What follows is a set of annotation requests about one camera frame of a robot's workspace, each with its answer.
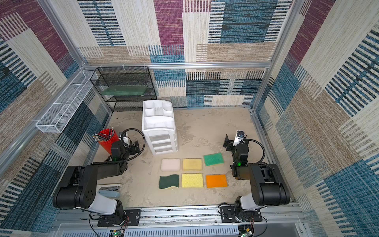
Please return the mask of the white plastic drawer organizer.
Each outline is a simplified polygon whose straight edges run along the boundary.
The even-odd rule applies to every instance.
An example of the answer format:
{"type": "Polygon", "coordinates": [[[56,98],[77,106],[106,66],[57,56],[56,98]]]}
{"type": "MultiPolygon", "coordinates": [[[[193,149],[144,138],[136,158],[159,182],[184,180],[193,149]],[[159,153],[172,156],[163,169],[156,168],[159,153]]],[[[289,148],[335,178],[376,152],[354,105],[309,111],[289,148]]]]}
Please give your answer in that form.
{"type": "Polygon", "coordinates": [[[177,152],[179,148],[172,103],[166,100],[144,101],[142,132],[153,155],[177,152]]]}

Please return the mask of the pink sponge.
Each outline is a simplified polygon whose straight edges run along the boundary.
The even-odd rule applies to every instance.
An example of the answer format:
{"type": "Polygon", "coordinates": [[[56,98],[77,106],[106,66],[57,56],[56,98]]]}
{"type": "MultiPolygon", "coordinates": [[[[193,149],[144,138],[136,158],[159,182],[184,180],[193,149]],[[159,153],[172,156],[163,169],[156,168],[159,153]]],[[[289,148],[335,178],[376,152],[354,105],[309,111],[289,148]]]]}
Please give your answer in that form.
{"type": "Polygon", "coordinates": [[[161,171],[180,171],[180,159],[162,159],[161,171]]]}

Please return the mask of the orange sponge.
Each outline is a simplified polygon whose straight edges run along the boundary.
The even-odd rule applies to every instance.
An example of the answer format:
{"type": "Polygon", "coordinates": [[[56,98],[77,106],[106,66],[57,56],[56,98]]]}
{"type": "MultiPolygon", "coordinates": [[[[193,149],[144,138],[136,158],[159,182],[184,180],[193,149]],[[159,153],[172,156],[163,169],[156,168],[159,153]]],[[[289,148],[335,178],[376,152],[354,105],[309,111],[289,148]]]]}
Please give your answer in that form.
{"type": "Polygon", "coordinates": [[[225,174],[206,175],[207,188],[224,188],[228,186],[225,174]]]}

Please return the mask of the dark green scouring sponge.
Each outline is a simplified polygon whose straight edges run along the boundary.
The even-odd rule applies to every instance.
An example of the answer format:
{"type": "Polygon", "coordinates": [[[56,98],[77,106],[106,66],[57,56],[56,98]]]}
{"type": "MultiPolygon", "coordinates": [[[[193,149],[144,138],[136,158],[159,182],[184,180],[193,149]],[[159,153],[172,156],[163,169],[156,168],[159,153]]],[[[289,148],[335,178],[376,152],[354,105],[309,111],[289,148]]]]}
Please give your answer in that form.
{"type": "Polygon", "coordinates": [[[159,178],[159,189],[168,189],[171,187],[179,187],[179,175],[161,176],[159,178]]]}

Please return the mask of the pale yellow cellulose sponge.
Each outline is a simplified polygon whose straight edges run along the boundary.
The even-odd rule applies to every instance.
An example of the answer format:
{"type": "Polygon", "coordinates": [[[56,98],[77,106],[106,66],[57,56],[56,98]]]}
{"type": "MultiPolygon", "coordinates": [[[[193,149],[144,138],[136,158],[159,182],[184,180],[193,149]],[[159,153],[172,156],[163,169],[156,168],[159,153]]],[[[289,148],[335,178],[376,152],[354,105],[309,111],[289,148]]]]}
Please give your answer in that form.
{"type": "Polygon", "coordinates": [[[182,188],[203,188],[203,175],[201,173],[184,173],[181,181],[182,188]]]}

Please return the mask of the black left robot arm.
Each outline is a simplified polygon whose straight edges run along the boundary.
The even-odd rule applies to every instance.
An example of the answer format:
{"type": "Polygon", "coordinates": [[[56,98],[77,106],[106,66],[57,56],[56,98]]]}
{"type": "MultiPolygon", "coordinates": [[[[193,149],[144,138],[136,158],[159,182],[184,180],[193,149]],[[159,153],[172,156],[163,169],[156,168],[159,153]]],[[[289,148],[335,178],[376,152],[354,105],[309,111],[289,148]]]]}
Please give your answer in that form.
{"type": "Polygon", "coordinates": [[[140,155],[139,143],[116,141],[111,155],[104,162],[66,168],[53,197],[53,206],[60,209],[83,209],[96,213],[100,220],[119,226],[126,221],[122,202],[97,193],[97,181],[122,175],[128,161],[140,155]]]}

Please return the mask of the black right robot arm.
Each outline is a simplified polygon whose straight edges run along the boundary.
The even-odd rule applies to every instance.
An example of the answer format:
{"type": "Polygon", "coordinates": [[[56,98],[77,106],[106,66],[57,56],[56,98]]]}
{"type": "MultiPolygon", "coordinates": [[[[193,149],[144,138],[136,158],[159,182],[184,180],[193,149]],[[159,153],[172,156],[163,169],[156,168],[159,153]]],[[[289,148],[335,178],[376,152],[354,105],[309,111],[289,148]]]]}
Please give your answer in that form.
{"type": "Polygon", "coordinates": [[[290,191],[276,164],[264,162],[265,148],[254,139],[248,139],[243,131],[237,131],[234,140],[225,137],[223,147],[231,152],[232,176],[237,180],[250,181],[251,192],[237,197],[233,205],[221,203],[217,207],[223,223],[262,221],[260,210],[269,206],[290,203],[290,191]],[[249,143],[262,148],[262,157],[255,163],[248,162],[249,143]]]}

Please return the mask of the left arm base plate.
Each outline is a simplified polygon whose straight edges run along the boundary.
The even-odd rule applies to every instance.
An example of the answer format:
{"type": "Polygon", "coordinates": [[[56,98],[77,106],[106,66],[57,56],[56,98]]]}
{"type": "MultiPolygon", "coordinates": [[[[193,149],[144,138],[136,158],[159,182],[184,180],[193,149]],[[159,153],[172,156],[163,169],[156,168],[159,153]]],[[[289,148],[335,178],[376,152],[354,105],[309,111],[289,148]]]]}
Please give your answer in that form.
{"type": "Polygon", "coordinates": [[[140,215],[140,209],[125,209],[122,214],[102,215],[98,220],[97,227],[138,226],[140,215]]]}

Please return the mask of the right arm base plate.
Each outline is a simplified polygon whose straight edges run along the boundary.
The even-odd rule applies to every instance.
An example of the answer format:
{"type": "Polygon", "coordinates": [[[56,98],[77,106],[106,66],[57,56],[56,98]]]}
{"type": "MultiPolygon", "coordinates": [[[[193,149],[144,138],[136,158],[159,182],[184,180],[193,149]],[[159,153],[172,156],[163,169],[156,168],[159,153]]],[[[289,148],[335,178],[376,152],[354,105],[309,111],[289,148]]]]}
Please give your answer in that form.
{"type": "Polygon", "coordinates": [[[235,206],[222,203],[217,207],[223,223],[262,222],[259,210],[242,210],[235,206]]]}

